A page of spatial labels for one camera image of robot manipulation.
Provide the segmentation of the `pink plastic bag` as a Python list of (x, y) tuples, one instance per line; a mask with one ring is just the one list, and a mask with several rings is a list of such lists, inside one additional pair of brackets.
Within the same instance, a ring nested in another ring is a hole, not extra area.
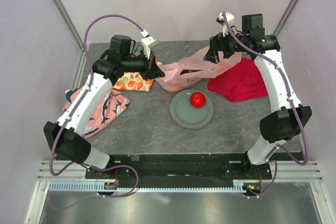
[(178, 92), (197, 83), (201, 79), (212, 79), (241, 61), (242, 54), (234, 53), (230, 58), (225, 59), (222, 52), (219, 53), (220, 62), (212, 63), (205, 61), (204, 56), (209, 47), (205, 47), (177, 62), (161, 65), (160, 69), (165, 73), (163, 78), (156, 78), (160, 86), (168, 92)]

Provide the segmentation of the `grey-green round plate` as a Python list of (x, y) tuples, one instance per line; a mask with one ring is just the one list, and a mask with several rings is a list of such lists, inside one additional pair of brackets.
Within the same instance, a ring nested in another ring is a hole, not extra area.
[(169, 113), (173, 121), (190, 130), (196, 130), (208, 125), (214, 117), (215, 108), (210, 97), (206, 94), (205, 104), (195, 108), (190, 102), (191, 95), (197, 90), (186, 89), (178, 92), (171, 100)]

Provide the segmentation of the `red fake apple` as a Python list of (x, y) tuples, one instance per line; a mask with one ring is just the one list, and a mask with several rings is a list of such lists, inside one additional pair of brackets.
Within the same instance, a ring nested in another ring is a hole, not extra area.
[(206, 97), (201, 92), (194, 92), (190, 96), (190, 104), (194, 108), (202, 108), (206, 104)]

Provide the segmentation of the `red yellow fake fruit bunch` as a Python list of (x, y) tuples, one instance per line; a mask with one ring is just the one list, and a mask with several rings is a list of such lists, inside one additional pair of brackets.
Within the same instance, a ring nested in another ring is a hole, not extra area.
[(183, 69), (183, 70), (180, 72), (180, 76), (183, 75), (183, 74), (188, 74), (188, 73), (193, 73), (193, 72), (197, 72), (197, 70), (193, 70), (193, 69)]

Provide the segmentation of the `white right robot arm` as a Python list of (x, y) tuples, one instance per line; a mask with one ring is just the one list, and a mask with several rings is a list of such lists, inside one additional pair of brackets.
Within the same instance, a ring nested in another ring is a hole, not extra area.
[[(209, 39), (209, 50), (204, 60), (219, 63), (222, 53), (225, 59), (236, 52), (250, 55), (261, 73), (266, 86), (271, 113), (259, 123), (260, 137), (254, 146), (247, 151), (247, 162), (240, 166), (241, 174), (248, 179), (259, 173), (259, 165), (270, 161), (273, 153), (284, 150), (298, 165), (304, 166), (309, 160), (309, 148), (304, 126), (312, 116), (309, 106), (302, 102), (294, 92), (284, 64), (280, 44), (275, 35), (266, 35), (262, 14), (242, 16), (242, 31), (234, 33), (235, 17), (228, 13), (219, 13), (216, 21), (223, 30)], [(299, 161), (284, 147), (294, 136), (301, 134), (304, 146), (304, 159)]]

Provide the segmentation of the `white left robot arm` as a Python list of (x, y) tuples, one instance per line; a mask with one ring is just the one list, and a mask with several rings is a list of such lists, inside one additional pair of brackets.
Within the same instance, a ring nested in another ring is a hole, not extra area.
[(94, 167), (103, 178), (114, 175), (115, 165), (110, 162), (110, 155), (92, 147), (83, 137), (89, 119), (124, 73), (138, 72), (145, 80), (165, 76), (151, 51), (158, 44), (156, 38), (150, 35), (144, 37), (138, 56), (132, 55), (131, 43), (132, 39), (128, 36), (113, 36), (110, 48), (93, 63), (87, 82), (75, 101), (55, 123), (45, 124), (44, 134), (51, 150), (51, 159), (58, 154), (74, 163)]

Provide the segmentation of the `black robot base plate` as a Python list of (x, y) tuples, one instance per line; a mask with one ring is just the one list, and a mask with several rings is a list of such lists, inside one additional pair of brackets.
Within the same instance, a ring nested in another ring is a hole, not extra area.
[(104, 168), (117, 165), (129, 165), (142, 177), (191, 175), (228, 180), (272, 179), (269, 164), (252, 165), (243, 153), (111, 155)]

